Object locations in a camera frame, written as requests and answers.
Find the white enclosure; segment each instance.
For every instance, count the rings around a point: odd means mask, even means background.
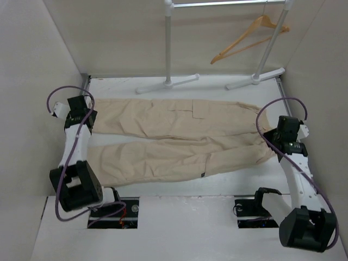
[[[163,0],[0,0],[0,260],[347,260],[348,2],[295,0],[284,23],[290,32],[278,37],[264,70],[285,68],[284,90],[270,79],[227,91],[224,86],[240,77],[235,74],[255,72],[267,42],[210,61],[263,10],[276,22],[282,7],[173,11],[173,75],[205,75],[170,91],[136,95],[135,88],[165,79]],[[238,48],[271,34],[260,28]],[[309,166],[337,212],[341,241],[317,254],[281,247],[277,229],[237,229],[233,196],[252,195],[262,186],[289,192],[276,158],[194,181],[118,188],[123,197],[141,197],[137,230],[89,230],[86,215],[57,221],[48,174],[61,160],[65,137],[63,123],[50,117],[45,102],[59,86],[87,86],[85,75],[92,75],[89,88],[96,98],[200,98],[260,107],[284,93],[302,99],[309,110]],[[53,101],[66,103],[77,94],[62,91]],[[289,107],[303,118],[297,104]],[[287,113],[282,102],[267,110],[273,127]],[[89,145],[133,140],[93,134]]]

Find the khaki cargo pants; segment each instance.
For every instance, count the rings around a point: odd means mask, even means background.
[[[175,182],[265,162],[272,151],[256,131],[259,108],[204,100],[96,100],[95,133],[152,142],[90,147],[88,162],[105,186]],[[270,129],[266,115],[263,130]]]

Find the white wall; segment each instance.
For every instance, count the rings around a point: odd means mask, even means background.
[[[348,247],[348,2],[325,0],[283,77],[288,96],[309,111],[306,145],[316,181],[337,213],[341,238]],[[294,115],[302,109],[292,104]]]
[[[165,72],[163,0],[44,0],[81,72],[93,75],[163,75]],[[174,0],[175,3],[204,0]],[[295,1],[265,70],[286,66],[324,0]],[[276,23],[281,5],[265,14]],[[176,9],[172,17],[173,73],[251,73],[267,46],[210,64],[263,12],[263,6]],[[239,47],[264,39],[258,29]]]
[[[64,147],[46,97],[82,80],[42,0],[1,0],[0,38],[0,259],[29,260]]]

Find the cargo pocket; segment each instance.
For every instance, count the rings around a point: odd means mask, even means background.
[[[168,110],[193,111],[192,100],[168,100]]]
[[[205,119],[209,113],[209,101],[193,100],[192,102],[193,118]]]

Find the white floor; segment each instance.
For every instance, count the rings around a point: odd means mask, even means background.
[[[135,88],[163,79],[93,79],[90,91],[96,98],[200,98],[243,101],[260,107],[281,96],[274,79],[259,86],[227,91],[224,85],[235,77],[203,76],[198,82],[145,95],[136,95]],[[275,127],[278,116],[286,115],[284,104],[275,104],[267,115]],[[125,136],[94,134],[90,145],[132,140],[134,138]],[[49,197],[31,260],[347,261],[341,241],[320,254],[282,247],[277,228],[238,229],[237,218],[232,213],[233,196],[185,196],[247,195],[254,194],[259,187],[288,193],[285,175],[276,158],[252,169],[190,182],[118,188],[121,196],[140,196],[138,229],[86,229],[88,214],[62,223],[54,214],[54,197]],[[74,214],[60,212],[64,217]]]
[[[144,196],[138,229],[86,229],[88,214],[58,221],[52,196],[31,260],[347,261],[341,241],[321,254],[283,247],[278,228],[239,229],[233,205],[233,196]]]
[[[159,90],[138,95],[135,89],[164,81],[163,77],[105,78],[92,79],[89,90],[95,98],[137,98],[137,99],[203,99],[219,101],[241,101],[259,107],[280,98],[281,92],[275,79],[228,91],[225,88],[241,76],[203,75],[200,80],[179,85],[171,90]],[[278,117],[287,115],[283,102],[267,110],[271,126],[276,127]],[[118,144],[145,140],[121,135],[93,134],[90,146]],[[175,183],[145,183],[119,187],[122,197],[132,196],[202,196],[202,195],[253,195],[259,187],[278,189],[287,194],[289,189],[282,168],[274,157],[264,164],[250,169],[221,173],[212,177]]]

